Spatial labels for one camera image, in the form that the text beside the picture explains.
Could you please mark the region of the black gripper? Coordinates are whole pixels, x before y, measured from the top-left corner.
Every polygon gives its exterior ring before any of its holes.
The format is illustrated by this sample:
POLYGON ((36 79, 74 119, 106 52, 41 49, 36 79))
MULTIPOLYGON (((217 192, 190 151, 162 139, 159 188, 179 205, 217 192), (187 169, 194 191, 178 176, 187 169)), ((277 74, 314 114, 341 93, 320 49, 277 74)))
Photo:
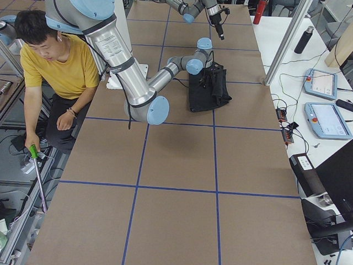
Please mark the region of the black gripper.
POLYGON ((199 85, 202 88, 211 87, 218 89, 221 87, 221 66, 213 65, 204 69, 204 73, 199 80, 199 85))
POLYGON ((216 32, 218 34, 218 37, 221 40, 224 40, 224 32, 223 32, 223 28, 221 25, 221 14, 217 13, 214 15, 209 15, 208 17, 210 19, 211 25, 213 25, 215 27, 216 32))

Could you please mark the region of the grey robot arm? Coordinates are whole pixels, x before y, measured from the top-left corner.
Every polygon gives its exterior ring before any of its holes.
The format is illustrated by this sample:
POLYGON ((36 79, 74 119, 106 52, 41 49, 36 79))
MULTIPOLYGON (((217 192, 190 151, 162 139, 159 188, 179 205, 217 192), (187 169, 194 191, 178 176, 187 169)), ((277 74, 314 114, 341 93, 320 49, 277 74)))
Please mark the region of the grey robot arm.
POLYGON ((130 119, 151 125, 163 123, 169 114, 169 102, 158 95, 180 71, 197 75, 210 67, 212 41, 201 38, 190 56, 172 57, 167 65, 146 80, 132 50, 116 26, 114 1, 46 1, 46 23, 55 30, 84 35, 98 49, 125 91, 125 112, 130 119))
POLYGON ((193 23, 197 16, 205 11, 209 25, 215 28, 218 37, 224 40, 222 13, 228 16, 229 8, 221 6, 214 0, 194 1, 192 4, 180 0, 166 0, 165 3, 176 10, 188 24, 193 23))

